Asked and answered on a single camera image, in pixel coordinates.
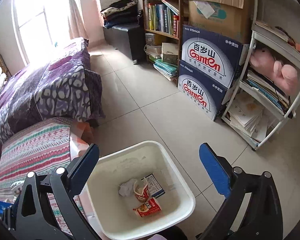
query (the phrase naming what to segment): blue gripper pad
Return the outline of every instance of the blue gripper pad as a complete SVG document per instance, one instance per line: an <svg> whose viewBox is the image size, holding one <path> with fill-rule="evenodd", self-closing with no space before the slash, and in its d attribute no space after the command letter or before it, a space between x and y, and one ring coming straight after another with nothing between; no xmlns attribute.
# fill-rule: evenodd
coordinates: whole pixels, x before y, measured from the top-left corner
<svg viewBox="0 0 300 240"><path fill-rule="evenodd" d="M228 198L231 193L230 178L213 152L204 143L200 145L199 157L218 193Z"/></svg>

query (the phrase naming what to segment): white rolling cart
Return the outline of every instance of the white rolling cart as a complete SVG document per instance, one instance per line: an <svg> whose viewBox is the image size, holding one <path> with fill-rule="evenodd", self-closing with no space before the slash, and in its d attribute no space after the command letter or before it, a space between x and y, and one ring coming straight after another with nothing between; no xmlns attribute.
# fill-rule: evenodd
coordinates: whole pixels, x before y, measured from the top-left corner
<svg viewBox="0 0 300 240"><path fill-rule="evenodd" d="M287 60L289 60L297 69L300 70L300 53L295 50L292 46L290 46L288 43L286 43L284 40L276 36L275 34L271 33L270 31L261 28L255 24L256 18L257 18L257 8L258 8L258 0L255 0L255 6L254 6L254 16L253 16L253 24L252 24L252 37L251 42L249 46L249 51L247 54L246 61L243 66L243 70L241 73L241 76L236 84L236 88L234 89L234 93L227 105L226 110L224 111L221 119L226 122L228 125L230 125L247 143L252 147L253 150L257 150L259 147L261 147L275 132L278 132L288 121L289 117L295 118L296 112L295 110L298 108L300 104L300 90L296 97L291 99L290 107L287 109L287 112L283 115L279 109L272 104L261 92L259 92L257 89L252 88L247 83L244 82L244 74L247 70L247 66L249 63L250 55L255 49L256 41L259 41L266 46L270 47L271 49L275 50L276 52L280 53L282 56L284 56ZM226 117L226 114L234 100L235 95L237 94L238 90L242 89L248 94L250 94L253 98L255 98L258 102L260 102L266 109L268 109L271 114L274 115L274 117L279 121L277 125L271 130L266 138L260 142L256 143L255 140L252 140L250 137L248 137L246 134L241 132L240 130L236 129L230 124L230 120Z"/></svg>

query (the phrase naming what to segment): pink stuffed animal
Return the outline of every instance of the pink stuffed animal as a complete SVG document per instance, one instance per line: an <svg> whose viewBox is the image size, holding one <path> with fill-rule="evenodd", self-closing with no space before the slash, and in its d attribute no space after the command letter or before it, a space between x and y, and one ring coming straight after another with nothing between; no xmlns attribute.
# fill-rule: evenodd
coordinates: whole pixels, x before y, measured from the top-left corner
<svg viewBox="0 0 300 240"><path fill-rule="evenodd" d="M268 49L256 49L250 56L250 64L255 71L272 80L286 95L291 96L296 92L297 70L291 65L275 61Z"/></svg>

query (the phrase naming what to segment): white trash bin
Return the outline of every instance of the white trash bin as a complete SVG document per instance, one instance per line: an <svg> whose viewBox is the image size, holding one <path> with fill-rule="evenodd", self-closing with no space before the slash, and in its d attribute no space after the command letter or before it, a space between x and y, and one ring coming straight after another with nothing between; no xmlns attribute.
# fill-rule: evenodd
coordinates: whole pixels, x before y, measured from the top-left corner
<svg viewBox="0 0 300 240"><path fill-rule="evenodd" d="M152 173L165 190L157 198L162 211L141 218L132 208L142 203L134 196L120 196L119 185ZM102 231L112 240L132 240L160 232L189 217L195 207L193 193L167 151L155 141L100 158L87 181L87 191Z"/></svg>

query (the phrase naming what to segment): teal logo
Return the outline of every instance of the teal logo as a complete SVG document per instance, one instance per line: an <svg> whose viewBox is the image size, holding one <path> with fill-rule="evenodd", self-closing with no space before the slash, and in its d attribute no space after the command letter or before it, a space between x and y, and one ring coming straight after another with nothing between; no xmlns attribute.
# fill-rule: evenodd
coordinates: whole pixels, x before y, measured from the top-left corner
<svg viewBox="0 0 300 240"><path fill-rule="evenodd" d="M211 5L211 7L215 11L210 17L218 18L218 19L221 19L221 20L224 20L224 19L227 18L226 11L221 9L221 6L220 6L219 3L217 3L217 2L209 2L209 4ZM197 8L197 12L199 14L202 14L202 12L198 8Z"/></svg>

